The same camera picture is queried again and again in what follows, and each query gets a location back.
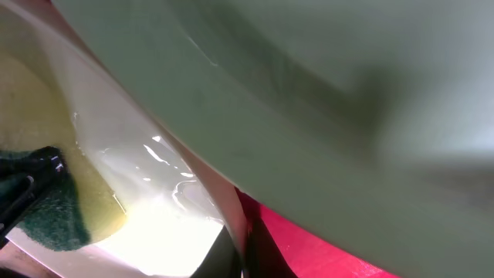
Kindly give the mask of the green yellow sponge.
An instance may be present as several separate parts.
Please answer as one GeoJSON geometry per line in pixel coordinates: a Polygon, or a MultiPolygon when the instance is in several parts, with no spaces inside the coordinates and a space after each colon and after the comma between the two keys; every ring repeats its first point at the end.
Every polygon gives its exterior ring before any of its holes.
{"type": "Polygon", "coordinates": [[[80,150],[63,95],[23,62],[1,55],[1,159],[43,147],[61,150],[68,178],[15,227],[53,251],[73,251],[113,235],[126,222],[110,186],[80,150]]]}

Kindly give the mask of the white plate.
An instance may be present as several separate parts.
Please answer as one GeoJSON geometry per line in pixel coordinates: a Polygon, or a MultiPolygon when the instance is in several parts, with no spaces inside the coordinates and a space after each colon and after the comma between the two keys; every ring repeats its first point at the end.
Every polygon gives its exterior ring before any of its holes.
{"type": "Polygon", "coordinates": [[[53,251],[14,228],[6,236],[62,277],[191,277],[223,228],[244,258],[244,222],[205,185],[149,117],[46,1],[1,3],[1,55],[27,65],[63,95],[76,142],[126,214],[113,235],[73,251],[53,251]]]}

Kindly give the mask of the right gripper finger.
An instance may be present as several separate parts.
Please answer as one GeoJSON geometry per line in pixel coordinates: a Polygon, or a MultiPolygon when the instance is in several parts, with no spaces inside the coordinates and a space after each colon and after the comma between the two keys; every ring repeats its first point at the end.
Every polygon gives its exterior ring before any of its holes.
{"type": "Polygon", "coordinates": [[[297,278],[265,225],[254,225],[242,259],[223,228],[191,278],[297,278]]]}

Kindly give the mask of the light green plate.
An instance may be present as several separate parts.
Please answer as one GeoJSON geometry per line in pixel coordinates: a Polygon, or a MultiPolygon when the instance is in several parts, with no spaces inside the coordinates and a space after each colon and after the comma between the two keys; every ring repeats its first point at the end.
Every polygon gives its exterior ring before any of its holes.
{"type": "Polygon", "coordinates": [[[56,7],[258,202],[400,276],[493,275],[491,1],[56,7]]]}

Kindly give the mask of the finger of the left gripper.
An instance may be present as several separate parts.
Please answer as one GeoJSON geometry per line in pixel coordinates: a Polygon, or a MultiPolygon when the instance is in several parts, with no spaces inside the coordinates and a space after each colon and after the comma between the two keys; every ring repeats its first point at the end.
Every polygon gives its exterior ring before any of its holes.
{"type": "Polygon", "coordinates": [[[47,146],[1,159],[1,245],[6,236],[52,190],[68,178],[60,149],[47,146]]]}

